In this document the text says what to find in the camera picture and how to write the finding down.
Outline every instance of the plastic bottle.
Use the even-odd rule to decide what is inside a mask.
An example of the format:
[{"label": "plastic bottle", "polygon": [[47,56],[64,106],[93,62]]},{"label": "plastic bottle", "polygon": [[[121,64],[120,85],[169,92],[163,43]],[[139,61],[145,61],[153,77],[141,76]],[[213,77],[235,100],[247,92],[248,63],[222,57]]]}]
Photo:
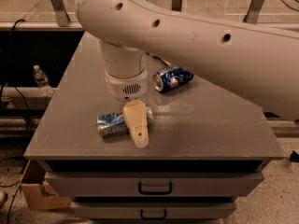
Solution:
[{"label": "plastic bottle", "polygon": [[54,90],[49,84],[47,74],[37,64],[34,66],[34,78],[43,96],[51,97],[54,94]]}]

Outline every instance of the soda can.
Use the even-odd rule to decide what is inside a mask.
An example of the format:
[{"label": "soda can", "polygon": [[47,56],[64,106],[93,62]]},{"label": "soda can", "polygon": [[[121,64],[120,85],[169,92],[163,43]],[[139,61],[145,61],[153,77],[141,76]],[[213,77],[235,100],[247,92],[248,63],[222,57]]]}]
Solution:
[{"label": "soda can", "polygon": [[157,91],[163,92],[174,89],[193,79],[193,73],[185,71],[175,65],[169,65],[156,72],[152,80]]},{"label": "soda can", "polygon": [[[153,121],[153,115],[152,115],[151,108],[149,106],[146,106],[146,108],[147,108],[147,122],[149,126]],[[129,128],[125,123],[122,112],[99,115],[97,117],[96,124],[97,124],[98,133],[102,137],[114,133],[129,132]]]}]

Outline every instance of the table top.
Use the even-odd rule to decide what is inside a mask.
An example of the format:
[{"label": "table top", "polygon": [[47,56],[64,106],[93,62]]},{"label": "table top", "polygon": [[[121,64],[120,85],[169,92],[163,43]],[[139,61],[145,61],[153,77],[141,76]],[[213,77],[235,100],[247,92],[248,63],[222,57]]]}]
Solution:
[{"label": "table top", "polygon": [[[195,76],[169,92],[154,89],[163,64],[148,56],[149,145],[130,134],[101,137],[99,114],[121,111],[107,90],[99,41],[85,33],[24,156],[30,160],[264,160],[282,149],[257,105]],[[192,67],[183,67],[192,71]]]}]

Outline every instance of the drawer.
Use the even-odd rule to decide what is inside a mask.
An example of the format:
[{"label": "drawer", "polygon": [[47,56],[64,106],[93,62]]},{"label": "drawer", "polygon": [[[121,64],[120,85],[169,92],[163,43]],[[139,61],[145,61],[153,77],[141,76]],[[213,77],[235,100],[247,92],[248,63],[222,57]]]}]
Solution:
[{"label": "drawer", "polygon": [[262,181],[261,173],[51,173],[45,176],[69,197],[247,196]]},{"label": "drawer", "polygon": [[136,219],[167,221],[171,219],[226,218],[235,203],[76,203],[72,210],[78,217],[101,219]]},{"label": "drawer", "polygon": [[[145,224],[142,219],[90,219],[88,224]],[[167,224],[220,224],[219,219],[168,219]]]}]

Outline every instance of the floor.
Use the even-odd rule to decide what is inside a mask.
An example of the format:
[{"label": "floor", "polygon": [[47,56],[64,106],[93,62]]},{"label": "floor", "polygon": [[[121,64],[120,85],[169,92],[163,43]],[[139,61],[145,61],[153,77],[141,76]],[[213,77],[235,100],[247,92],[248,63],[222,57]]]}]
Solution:
[{"label": "floor", "polygon": [[[73,0],[65,0],[66,9],[75,19],[72,11]],[[232,21],[243,21],[251,0],[183,0],[183,12],[211,16]],[[161,7],[170,8],[171,0],[158,0]],[[299,5],[290,1],[292,7]],[[49,0],[0,0],[0,22],[15,21],[25,18],[28,21],[54,21]],[[279,0],[266,0],[261,11],[259,22],[299,22],[299,12],[291,10]],[[284,150],[282,161],[271,161],[263,171],[264,182],[248,197],[236,200],[237,209],[223,224],[296,224],[299,210],[299,163],[290,162],[293,150],[299,151],[299,127],[297,123],[270,119],[278,141]],[[21,156],[28,140],[8,142],[0,139],[0,185],[7,186],[21,179],[23,160],[1,161],[8,157]],[[68,209],[57,211],[31,211],[27,208],[18,185],[0,188],[7,192],[8,198],[0,209],[0,223],[84,223],[86,220],[75,217]]]}]

